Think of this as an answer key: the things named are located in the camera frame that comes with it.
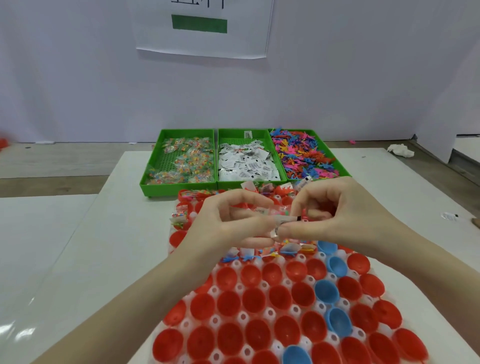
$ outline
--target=white paper sheet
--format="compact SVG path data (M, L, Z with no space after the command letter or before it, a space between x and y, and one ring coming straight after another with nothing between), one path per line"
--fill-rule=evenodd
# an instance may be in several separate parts
M128 0L137 49L193 56L266 57L274 0ZM174 29L172 15L224 19L227 33Z

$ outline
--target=green rectangle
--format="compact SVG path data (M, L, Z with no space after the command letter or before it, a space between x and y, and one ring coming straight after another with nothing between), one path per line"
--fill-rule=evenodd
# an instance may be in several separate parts
M157 197L157 196L176 196L180 190L216 190L216 181L217 181L217 158L215 154L215 181L213 182L204 182L204 183L172 183L172 184L146 184L148 177L148 169L153 167L157 170L174 170L175 166L173 164L174 160L184 154L185 152L175 151L172 153L165 153L163 142L165 139L170 138L193 138L198 136L200 138L209 137L212 143L212 148L215 146L215 130L213 129L162 129L158 140L155 144L155 148L152 151L152 155L147 163L145 172L140 180L140 188L147 197Z
M323 142L323 140L320 139L320 137L317 135L317 133L315 131L310 130L310 129L282 129L282 130L288 130L289 132L304 132L304 133L307 133L310 136L313 136L316 139L317 144L318 144L317 150L318 151L323 151L323 153L325 154L325 156L327 158L335 158L335 161L332 162L332 165L339 172L340 177L350 176L350 173L348 173L348 171L345 169L345 167L342 165L342 163L340 163L340 161L335 157L335 155L332 153L332 151L327 147L327 144L325 144ZM294 179L290 179L290 178L287 177L287 181L291 182L291 183L296 183L299 180L294 180Z
M250 130L252 132L252 139L244 138L243 132L246 130ZM278 169L278 174L280 175L279 181L269 181L275 185L287 183L287 175L285 174L285 170L282 167L282 162L278 158L278 154L275 151L275 146L272 143L272 139L266 129L218 129L218 145L222 143L228 144L248 144L253 140L258 139L263 142L262 148L271 152L273 157L273 162L275 163L276 168ZM217 173L217 181L218 181L218 188L220 190L228 190L233 188L241 188L241 184L244 181L220 181L218 180L218 173Z
M172 14L173 29L196 30L198 32L227 33L227 20Z

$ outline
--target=egg tray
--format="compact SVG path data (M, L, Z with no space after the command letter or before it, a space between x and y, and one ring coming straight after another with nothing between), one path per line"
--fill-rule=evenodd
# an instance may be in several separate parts
M172 227L169 253L185 233ZM368 258L316 245L218 263L156 327L149 364L427 363Z

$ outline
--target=paper sign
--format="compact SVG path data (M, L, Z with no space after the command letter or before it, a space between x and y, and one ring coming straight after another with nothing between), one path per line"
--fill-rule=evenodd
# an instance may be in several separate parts
M274 0L128 0L137 49L266 57Z

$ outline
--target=green plastic tray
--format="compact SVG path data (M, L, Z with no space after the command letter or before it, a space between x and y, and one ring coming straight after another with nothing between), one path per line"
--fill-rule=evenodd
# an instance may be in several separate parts
M244 138L243 132L246 130L252 131L253 139ZM272 142L272 138L266 129L219 129L218 130L218 145L222 143L229 143L229 144L248 144L253 140L260 140L263 142L262 147L269 152L272 152L273 161L275 163L276 168L278 169L278 174L280 175L279 181L269 181L275 185L287 183L287 175L285 174L285 170L282 167L282 162L278 158L278 154L275 151L275 147ZM240 185L245 181L219 181L218 173L216 175L218 181L218 189L219 190L228 190L233 188L240 188Z
M164 153L163 152L163 141L169 138L193 138L198 136L200 138L209 137L212 142L212 147L215 148L215 131L213 129L162 129L158 140L156 141L155 148L152 151L152 155L148 160L148 164L145 168L144 175L140 180L140 188L147 197L157 197L157 196L176 196L180 190L216 190L216 175L214 182L206 183L172 183L172 184L145 184L148 177L148 168L153 166L158 170L174 170L175 166L173 161L180 155L185 152L176 151L173 153ZM215 156L215 172L217 171L216 166L216 153Z
M335 161L332 163L332 165L335 167L335 169L339 172L340 174L340 177L343 177L343 176L350 176L350 173L348 173L348 171L345 169L345 167L342 165L342 163L340 163L340 161L335 157L335 155L332 153L332 151L327 147L327 144L325 144L323 142L322 139L320 139L320 137L317 135L317 133L313 130L310 130L310 129L282 129L282 130L288 130L289 132L305 132L307 133L308 135L310 136L313 136L315 137L315 139L317 140L317 143L318 143L318 148L317 150L319 151L323 151L325 153L325 156L327 158L335 158ZM294 183L294 182L298 182L300 180L293 180L293 179L289 179L287 178L287 181L288 182L291 182L291 183Z

